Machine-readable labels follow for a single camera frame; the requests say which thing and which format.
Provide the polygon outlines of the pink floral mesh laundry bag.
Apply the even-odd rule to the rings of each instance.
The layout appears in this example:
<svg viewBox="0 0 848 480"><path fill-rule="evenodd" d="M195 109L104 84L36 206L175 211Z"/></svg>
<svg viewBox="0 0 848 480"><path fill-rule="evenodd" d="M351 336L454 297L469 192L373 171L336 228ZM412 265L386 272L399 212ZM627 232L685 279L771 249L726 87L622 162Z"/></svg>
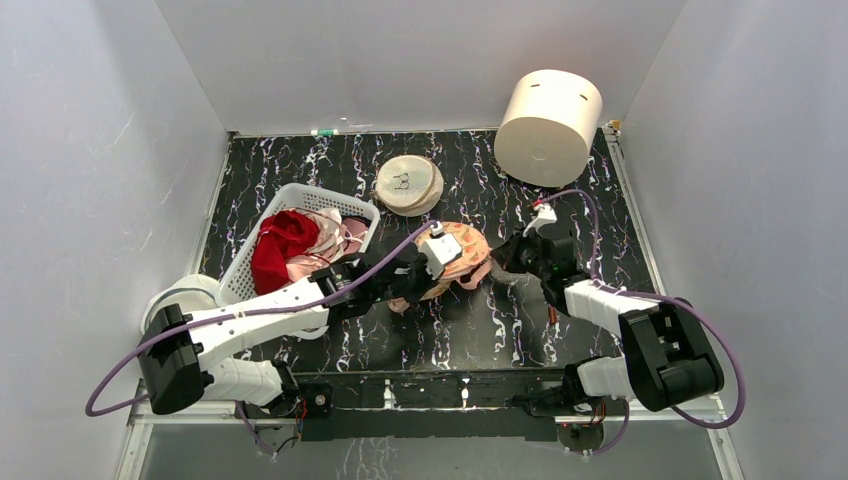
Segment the pink floral mesh laundry bag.
<svg viewBox="0 0 848 480"><path fill-rule="evenodd" d="M447 234L451 234L462 247L462 256L450 263L439 283L428 290L421 301L431 300L445 293L454 283L465 290L476 289L490 273L494 262L491 248L484 235L471 225L443 222Z"/></svg>

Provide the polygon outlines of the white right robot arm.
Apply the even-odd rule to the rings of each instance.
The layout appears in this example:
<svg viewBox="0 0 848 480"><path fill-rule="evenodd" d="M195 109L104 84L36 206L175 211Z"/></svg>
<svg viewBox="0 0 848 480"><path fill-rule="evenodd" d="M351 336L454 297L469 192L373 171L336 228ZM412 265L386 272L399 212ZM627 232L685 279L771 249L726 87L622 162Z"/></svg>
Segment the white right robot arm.
<svg viewBox="0 0 848 480"><path fill-rule="evenodd" d="M656 412L723 388L723 369L701 323L669 301L634 298L594 283L579 265L571 234L556 237L551 225L517 232L492 257L508 273L539 279L550 307L609 332L622 350L619 357L570 364L560 386L516 395L513 402L587 414L603 397L617 397L637 399Z"/></svg>

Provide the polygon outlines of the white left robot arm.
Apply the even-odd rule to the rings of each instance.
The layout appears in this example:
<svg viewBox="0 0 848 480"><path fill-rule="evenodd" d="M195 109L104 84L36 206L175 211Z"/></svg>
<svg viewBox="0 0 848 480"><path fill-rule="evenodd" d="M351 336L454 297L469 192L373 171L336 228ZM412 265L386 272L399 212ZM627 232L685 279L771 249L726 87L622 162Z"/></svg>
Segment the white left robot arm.
<svg viewBox="0 0 848 480"><path fill-rule="evenodd" d="M299 391L286 367L235 354L296 332L358 317L377 303L420 298L454 257L423 246L408 259L378 263L350 254L280 290L225 307L185 311L160 307L138 356L152 411L167 415L200 400L252 403L275 416L294 411Z"/></svg>

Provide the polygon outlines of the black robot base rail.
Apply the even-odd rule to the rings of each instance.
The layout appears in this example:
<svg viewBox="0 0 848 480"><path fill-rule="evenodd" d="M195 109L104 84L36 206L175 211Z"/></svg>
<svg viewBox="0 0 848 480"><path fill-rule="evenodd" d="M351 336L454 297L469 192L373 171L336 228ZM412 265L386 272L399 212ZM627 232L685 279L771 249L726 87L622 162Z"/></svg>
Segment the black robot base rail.
<svg viewBox="0 0 848 480"><path fill-rule="evenodd" d="M279 454L305 442L395 437L522 437L576 452L611 444L624 418L677 420L638 401L606 395L574 401L565 368L298 373L299 394L263 410L231 401L201 401L177 413L149 404L131 419L148 425L236 426L260 452Z"/></svg>

